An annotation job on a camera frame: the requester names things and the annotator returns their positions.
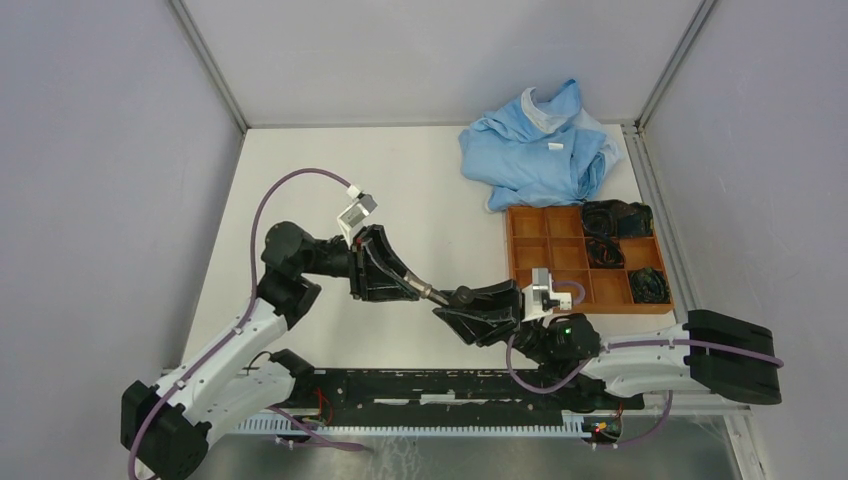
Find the dark metal faucet tee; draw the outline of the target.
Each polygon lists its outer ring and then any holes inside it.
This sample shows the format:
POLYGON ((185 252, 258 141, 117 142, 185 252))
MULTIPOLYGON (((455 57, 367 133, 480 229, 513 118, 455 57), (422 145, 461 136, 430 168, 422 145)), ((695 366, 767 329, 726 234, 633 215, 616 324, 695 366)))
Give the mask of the dark metal faucet tee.
POLYGON ((467 286, 459 286, 454 290, 443 291, 432 288, 426 298, 441 308, 464 309, 475 300, 475 292, 467 286))

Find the small grey faucet fitting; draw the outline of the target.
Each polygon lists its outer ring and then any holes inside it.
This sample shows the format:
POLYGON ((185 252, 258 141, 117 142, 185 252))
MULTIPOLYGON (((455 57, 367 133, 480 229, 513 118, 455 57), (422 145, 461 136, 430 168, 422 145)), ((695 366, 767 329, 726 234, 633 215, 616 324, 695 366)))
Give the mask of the small grey faucet fitting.
POLYGON ((431 297, 433 291, 432 285, 422 280, 416 274, 407 272, 404 276, 404 281, 419 295, 421 299, 429 299, 431 297))

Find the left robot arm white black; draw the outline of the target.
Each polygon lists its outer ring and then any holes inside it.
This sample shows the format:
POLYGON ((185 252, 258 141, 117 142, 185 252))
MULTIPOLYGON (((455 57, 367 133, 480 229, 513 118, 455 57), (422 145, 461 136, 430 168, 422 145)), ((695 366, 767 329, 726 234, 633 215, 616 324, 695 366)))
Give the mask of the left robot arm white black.
POLYGON ((293 407, 313 397, 313 378, 298 369, 263 368, 254 379, 241 369, 291 331, 314 305, 320 285, 310 275, 346 278, 366 302, 417 301, 433 288, 392 250, 381 225, 353 236, 319 240, 293 222, 272 226, 244 312, 199 353, 155 384, 131 384, 121 399, 120 440, 128 475, 140 466, 155 479, 185 479, 231 427, 283 400, 293 407))

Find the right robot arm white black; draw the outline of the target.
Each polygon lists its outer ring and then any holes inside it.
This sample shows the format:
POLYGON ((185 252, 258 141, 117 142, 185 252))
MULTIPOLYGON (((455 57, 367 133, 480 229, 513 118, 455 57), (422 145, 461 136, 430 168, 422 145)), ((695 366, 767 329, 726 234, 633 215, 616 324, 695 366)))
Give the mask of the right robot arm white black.
POLYGON ((580 283, 556 282, 536 269, 521 288, 513 280, 454 290, 428 287, 423 298, 465 343, 506 345, 506 370, 540 395, 569 390, 591 408, 649 392, 705 390, 734 402, 778 405, 778 372, 770 330, 710 310, 641 335, 603 336, 574 306, 580 283))

